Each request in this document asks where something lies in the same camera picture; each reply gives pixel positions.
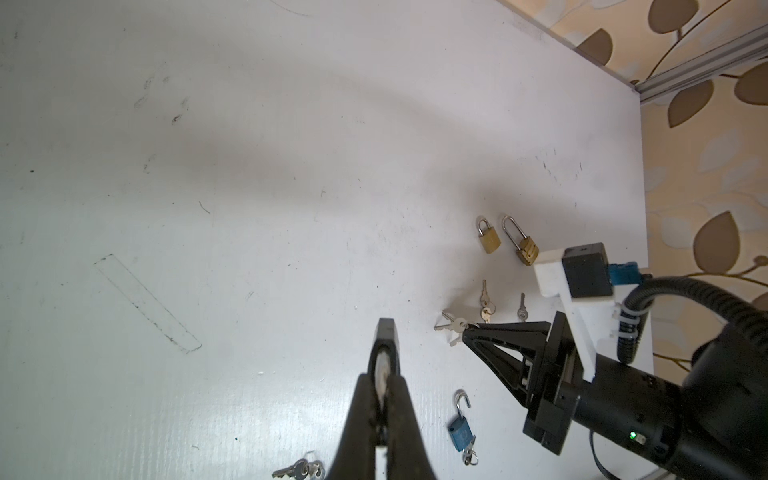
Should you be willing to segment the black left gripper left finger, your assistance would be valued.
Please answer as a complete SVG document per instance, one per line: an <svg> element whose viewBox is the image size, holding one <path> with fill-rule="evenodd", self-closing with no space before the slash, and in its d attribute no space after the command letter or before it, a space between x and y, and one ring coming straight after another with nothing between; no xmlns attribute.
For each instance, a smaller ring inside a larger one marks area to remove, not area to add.
<svg viewBox="0 0 768 480"><path fill-rule="evenodd" d="M358 377L327 479L374 479L380 404L370 375Z"/></svg>

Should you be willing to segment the aluminium frame profile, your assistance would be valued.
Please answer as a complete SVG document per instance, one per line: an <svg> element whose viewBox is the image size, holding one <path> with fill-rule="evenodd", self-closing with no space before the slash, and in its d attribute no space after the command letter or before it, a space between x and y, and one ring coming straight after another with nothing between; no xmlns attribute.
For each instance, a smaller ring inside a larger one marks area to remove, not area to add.
<svg viewBox="0 0 768 480"><path fill-rule="evenodd" d="M698 57L638 83L641 104L709 80L745 62L767 55L767 26L763 25Z"/></svg>

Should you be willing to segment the black padlock silver keys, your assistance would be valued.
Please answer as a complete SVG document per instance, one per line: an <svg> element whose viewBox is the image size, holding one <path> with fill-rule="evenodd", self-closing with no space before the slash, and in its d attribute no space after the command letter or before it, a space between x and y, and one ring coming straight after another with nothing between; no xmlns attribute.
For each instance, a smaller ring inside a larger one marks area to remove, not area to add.
<svg viewBox="0 0 768 480"><path fill-rule="evenodd" d="M449 341L450 347L455 347L457 344L463 341L463 334L469 327L477 326L477 322L473 320L467 320L463 317L459 317L451 314L448 311L443 310L441 312L444 323L437 323L434 325L434 331L448 330L456 334L456 336Z"/></svg>

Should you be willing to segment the black padlock with keys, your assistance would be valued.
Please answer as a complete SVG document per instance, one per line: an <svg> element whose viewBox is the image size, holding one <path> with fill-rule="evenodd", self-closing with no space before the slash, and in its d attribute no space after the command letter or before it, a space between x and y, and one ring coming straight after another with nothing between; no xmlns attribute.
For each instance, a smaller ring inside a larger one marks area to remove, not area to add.
<svg viewBox="0 0 768 480"><path fill-rule="evenodd" d="M372 379L381 411L385 409L389 378L400 374L398 345L395 320L380 318L369 357L368 375Z"/></svg>

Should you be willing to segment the blue padlock with keys left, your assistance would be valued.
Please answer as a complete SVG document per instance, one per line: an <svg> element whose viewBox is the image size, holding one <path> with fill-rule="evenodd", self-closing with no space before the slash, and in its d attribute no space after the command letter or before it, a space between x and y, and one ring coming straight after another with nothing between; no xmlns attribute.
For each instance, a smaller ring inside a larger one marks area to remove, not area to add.
<svg viewBox="0 0 768 480"><path fill-rule="evenodd" d="M315 451L311 450L293 464L272 472L275 479L323 480L326 477L324 463Z"/></svg>

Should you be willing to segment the loose silver key pair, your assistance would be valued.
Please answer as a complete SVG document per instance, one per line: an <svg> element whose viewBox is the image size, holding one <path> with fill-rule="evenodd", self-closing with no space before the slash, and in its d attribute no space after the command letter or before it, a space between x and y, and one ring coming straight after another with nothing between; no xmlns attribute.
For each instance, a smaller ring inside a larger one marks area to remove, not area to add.
<svg viewBox="0 0 768 480"><path fill-rule="evenodd" d="M496 306L490 299L486 280L483 280L482 282L482 290L481 290L479 302L481 307L480 309L481 319L485 323L490 323L492 316L496 312Z"/></svg>

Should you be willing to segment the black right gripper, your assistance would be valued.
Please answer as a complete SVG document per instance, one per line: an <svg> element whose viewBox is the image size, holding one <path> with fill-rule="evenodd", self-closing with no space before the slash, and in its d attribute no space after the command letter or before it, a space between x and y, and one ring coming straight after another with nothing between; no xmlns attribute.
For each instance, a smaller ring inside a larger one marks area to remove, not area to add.
<svg viewBox="0 0 768 480"><path fill-rule="evenodd" d="M583 367L566 315L553 323L469 326L462 342L528 410L523 432L560 455L575 413Z"/></svg>

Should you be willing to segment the blue padlock with keys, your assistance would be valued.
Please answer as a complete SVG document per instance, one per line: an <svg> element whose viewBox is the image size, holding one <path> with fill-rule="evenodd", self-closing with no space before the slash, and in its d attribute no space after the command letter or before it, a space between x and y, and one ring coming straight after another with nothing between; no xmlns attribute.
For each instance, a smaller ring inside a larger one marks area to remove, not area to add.
<svg viewBox="0 0 768 480"><path fill-rule="evenodd" d="M272 472L275 479L323 480L326 477L324 463L315 451L311 450L293 464Z"/></svg>
<svg viewBox="0 0 768 480"><path fill-rule="evenodd" d="M454 394L454 406L456 416L449 423L447 429L455 449L462 454L462 461L466 466L475 466L479 463L477 453L474 450L476 436L473 434L467 417L464 415L461 403L466 408L471 407L471 402L465 390L459 389Z"/></svg>

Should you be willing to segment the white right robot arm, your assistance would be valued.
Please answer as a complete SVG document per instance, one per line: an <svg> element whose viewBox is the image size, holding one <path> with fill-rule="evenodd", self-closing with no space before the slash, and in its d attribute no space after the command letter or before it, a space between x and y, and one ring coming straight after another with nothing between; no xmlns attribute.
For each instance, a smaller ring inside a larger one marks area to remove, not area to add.
<svg viewBox="0 0 768 480"><path fill-rule="evenodd" d="M684 479L767 476L767 367L732 328L682 385L603 355L585 379L562 312L471 326L462 341L527 409L524 434L554 454L578 423Z"/></svg>

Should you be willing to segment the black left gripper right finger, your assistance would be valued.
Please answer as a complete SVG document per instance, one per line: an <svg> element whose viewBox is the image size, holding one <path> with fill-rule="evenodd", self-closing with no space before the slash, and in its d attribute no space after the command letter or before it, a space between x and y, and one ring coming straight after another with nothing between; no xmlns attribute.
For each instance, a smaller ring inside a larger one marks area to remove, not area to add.
<svg viewBox="0 0 768 480"><path fill-rule="evenodd" d="M436 479L421 437L407 383L390 376L385 394L387 479Z"/></svg>

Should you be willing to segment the blue padlock with keys right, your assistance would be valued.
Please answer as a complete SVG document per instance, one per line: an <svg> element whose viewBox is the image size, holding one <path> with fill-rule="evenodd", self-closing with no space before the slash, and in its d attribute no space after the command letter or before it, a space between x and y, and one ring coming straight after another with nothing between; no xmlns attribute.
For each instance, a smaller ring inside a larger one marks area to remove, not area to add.
<svg viewBox="0 0 768 480"><path fill-rule="evenodd" d="M466 408L471 407L471 402L465 390L459 389L454 394L454 406L456 416L449 423L447 429L455 449L462 454L462 461L466 466L475 466L479 463L477 453L474 450L476 436L473 434L467 417L464 415L461 403Z"/></svg>

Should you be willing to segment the brass padlock with key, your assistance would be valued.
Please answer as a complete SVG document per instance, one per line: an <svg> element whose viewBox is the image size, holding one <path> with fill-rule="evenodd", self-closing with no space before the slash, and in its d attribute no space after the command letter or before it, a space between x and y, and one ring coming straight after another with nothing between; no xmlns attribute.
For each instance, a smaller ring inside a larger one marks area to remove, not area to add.
<svg viewBox="0 0 768 480"><path fill-rule="evenodd" d="M520 261L526 266L532 266L540 253L535 241L524 232L517 221L510 215L505 215L502 218L501 226L505 235L515 247L515 252Z"/></svg>

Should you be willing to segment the small brass padlock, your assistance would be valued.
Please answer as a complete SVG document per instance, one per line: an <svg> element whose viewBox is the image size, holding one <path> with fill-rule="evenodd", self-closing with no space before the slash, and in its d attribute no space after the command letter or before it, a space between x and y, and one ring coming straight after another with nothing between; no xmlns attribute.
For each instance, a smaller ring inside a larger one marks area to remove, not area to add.
<svg viewBox="0 0 768 480"><path fill-rule="evenodd" d="M479 216L476 221L478 238L486 254L494 253L501 245L501 240L496 229L484 216Z"/></svg>

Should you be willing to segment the loose single silver key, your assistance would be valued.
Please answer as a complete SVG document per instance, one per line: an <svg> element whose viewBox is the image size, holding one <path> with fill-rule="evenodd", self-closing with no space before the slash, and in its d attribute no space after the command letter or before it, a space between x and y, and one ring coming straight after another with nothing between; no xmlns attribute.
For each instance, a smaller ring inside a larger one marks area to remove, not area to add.
<svg viewBox="0 0 768 480"><path fill-rule="evenodd" d="M526 299L526 295L524 293L521 293L519 307L517 310L517 318L520 322L526 322L529 317L526 304L525 304L525 299Z"/></svg>

